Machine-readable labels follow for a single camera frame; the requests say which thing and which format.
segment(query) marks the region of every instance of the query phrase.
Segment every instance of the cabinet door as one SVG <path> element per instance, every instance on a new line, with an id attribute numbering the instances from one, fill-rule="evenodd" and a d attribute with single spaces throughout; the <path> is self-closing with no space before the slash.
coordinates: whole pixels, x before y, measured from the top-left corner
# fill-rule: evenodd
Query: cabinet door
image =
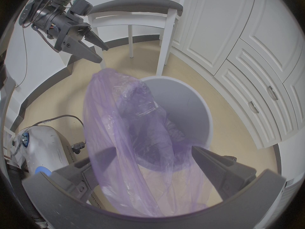
<path id="1" fill-rule="evenodd" d="M 290 96 L 299 130 L 305 126 L 305 45 L 295 68 L 284 82 Z"/>
<path id="2" fill-rule="evenodd" d="M 298 22 L 282 0 L 255 0 L 240 38 L 263 56 L 282 82 L 295 67 L 303 45 Z"/>
<path id="3" fill-rule="evenodd" d="M 172 46 L 182 51 L 185 43 L 186 36 L 188 34 L 191 21 L 195 12 L 196 4 L 198 0 L 185 0 L 183 4 L 183 13 L 181 17 L 178 17 L 178 26 L 173 38 Z"/>
<path id="4" fill-rule="evenodd" d="M 215 78 L 238 101 L 253 122 L 264 147 L 281 141 L 273 115 L 257 89 L 230 61 L 226 60 Z"/>
<path id="5" fill-rule="evenodd" d="M 183 52 L 215 74 L 238 40 L 254 0 L 198 0 Z"/>
<path id="6" fill-rule="evenodd" d="M 238 39 L 227 58 L 256 87 L 268 104 L 282 141 L 298 131 L 295 113 L 283 83 L 261 55 L 242 39 Z"/>

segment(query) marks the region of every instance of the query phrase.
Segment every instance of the purple plastic bag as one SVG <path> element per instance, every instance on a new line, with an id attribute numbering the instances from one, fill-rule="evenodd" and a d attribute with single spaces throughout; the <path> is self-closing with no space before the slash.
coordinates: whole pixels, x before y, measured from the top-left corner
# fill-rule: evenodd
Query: purple plastic bag
<path id="1" fill-rule="evenodd" d="M 144 82 L 110 68 L 94 74 L 84 125 L 94 173 L 118 212 L 163 217 L 206 208 L 212 185 L 191 155 L 202 145 L 167 119 Z M 109 147 L 117 157 L 106 168 L 99 153 Z"/>

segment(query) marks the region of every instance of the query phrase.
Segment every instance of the floor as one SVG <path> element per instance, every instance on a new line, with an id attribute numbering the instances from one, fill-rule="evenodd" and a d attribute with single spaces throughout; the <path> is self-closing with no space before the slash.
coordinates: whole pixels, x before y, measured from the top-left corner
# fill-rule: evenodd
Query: floor
<path id="1" fill-rule="evenodd" d="M 159 52 L 159 41 L 140 42 L 134 44 L 134 57 L 132 59 L 129 58 L 128 45 L 104 51 L 104 57 L 108 67 L 114 68 L 120 73 L 143 78 L 156 74 Z M 17 132 L 40 120 L 63 114 L 76 115 L 82 119 L 87 85 L 92 74 L 99 70 L 99 64 L 85 59 L 74 63 L 71 76 L 48 89 L 26 109 L 25 118 Z M 170 54 L 163 75 L 177 78 L 189 84 L 206 101 L 212 113 L 214 125 L 211 151 L 219 155 L 237 157 L 238 162 L 254 167 L 257 170 L 257 175 L 265 169 L 277 172 L 273 147 L 258 150 L 235 111 L 195 70 Z M 49 122 L 48 125 L 62 133 L 71 144 L 84 140 L 82 126 L 73 118 L 61 118 Z M 77 159 L 80 160 L 87 156 L 87 150 L 83 149 L 77 155 Z M 95 189 L 95 192 L 107 210 L 116 211 L 103 196 L 99 187 Z M 221 201 L 213 188 L 207 205 L 212 206 Z"/>

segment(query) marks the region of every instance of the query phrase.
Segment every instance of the white chair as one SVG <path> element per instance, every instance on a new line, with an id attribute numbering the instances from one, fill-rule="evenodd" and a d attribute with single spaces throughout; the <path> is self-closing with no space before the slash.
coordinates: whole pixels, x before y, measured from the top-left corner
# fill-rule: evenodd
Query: white chair
<path id="1" fill-rule="evenodd" d="M 171 0 L 113 0 L 94 6 L 88 15 L 92 31 L 98 35 L 98 27 L 107 25 L 128 25 L 129 56 L 133 58 L 132 25 L 144 25 L 163 28 L 163 39 L 159 55 L 156 75 L 162 75 L 167 63 L 173 37 L 178 24 L 178 18 L 183 12 L 184 0 L 179 3 Z M 132 12 L 151 12 L 167 14 L 160 15 L 133 14 Z M 103 59 L 101 68 L 106 67 L 102 49 L 94 46 L 96 53 Z"/>

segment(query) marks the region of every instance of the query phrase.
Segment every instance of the white wall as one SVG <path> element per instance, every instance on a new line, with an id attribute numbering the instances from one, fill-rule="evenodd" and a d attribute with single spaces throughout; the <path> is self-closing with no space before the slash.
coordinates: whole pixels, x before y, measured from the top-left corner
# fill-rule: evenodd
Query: white wall
<path id="1" fill-rule="evenodd" d="M 92 5 L 98 5 L 111 0 L 87 0 Z M 160 34 L 161 29 L 133 26 L 133 35 Z M 105 42 L 124 38 L 128 36 L 128 27 L 107 26 L 98 29 L 101 39 Z M 49 77 L 66 67 L 67 61 L 63 63 L 59 54 L 54 52 L 30 27 L 24 29 L 27 45 L 28 69 L 27 76 L 22 85 L 13 92 L 12 101 L 9 105 L 7 115 L 7 127 L 16 119 L 20 106 L 23 101 L 32 93 L 41 83 Z M 15 28 L 7 50 L 5 64 L 9 74 L 16 81 L 16 85 L 21 83 L 26 70 L 26 57 L 22 28 L 15 24 Z"/>
<path id="2" fill-rule="evenodd" d="M 281 155 L 282 176 L 287 180 L 305 171 L 305 128 L 278 144 Z"/>

